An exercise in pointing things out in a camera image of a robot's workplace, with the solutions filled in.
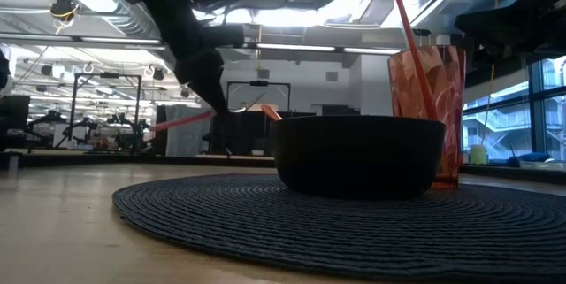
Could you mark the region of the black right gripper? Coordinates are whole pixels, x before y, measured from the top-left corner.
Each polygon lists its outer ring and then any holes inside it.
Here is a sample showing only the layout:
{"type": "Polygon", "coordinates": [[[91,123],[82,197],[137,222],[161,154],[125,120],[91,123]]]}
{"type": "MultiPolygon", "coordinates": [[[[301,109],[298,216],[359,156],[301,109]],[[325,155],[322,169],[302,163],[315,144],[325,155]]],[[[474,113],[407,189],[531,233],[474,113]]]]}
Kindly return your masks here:
{"type": "Polygon", "coordinates": [[[565,0],[520,0],[489,11],[461,14],[455,27],[489,55],[565,55],[565,0]]]}

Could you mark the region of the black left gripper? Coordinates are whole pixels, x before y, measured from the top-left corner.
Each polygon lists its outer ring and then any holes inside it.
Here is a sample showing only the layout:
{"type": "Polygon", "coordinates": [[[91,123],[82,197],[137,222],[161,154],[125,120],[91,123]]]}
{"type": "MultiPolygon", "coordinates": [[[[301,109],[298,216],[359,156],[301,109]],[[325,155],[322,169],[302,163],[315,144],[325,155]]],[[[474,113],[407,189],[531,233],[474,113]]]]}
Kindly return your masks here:
{"type": "Polygon", "coordinates": [[[244,43],[241,25],[221,25],[190,29],[188,34],[173,39],[176,59],[174,74],[181,84],[190,88],[217,114],[228,113],[221,86],[224,61],[218,47],[239,46],[244,43]]]}

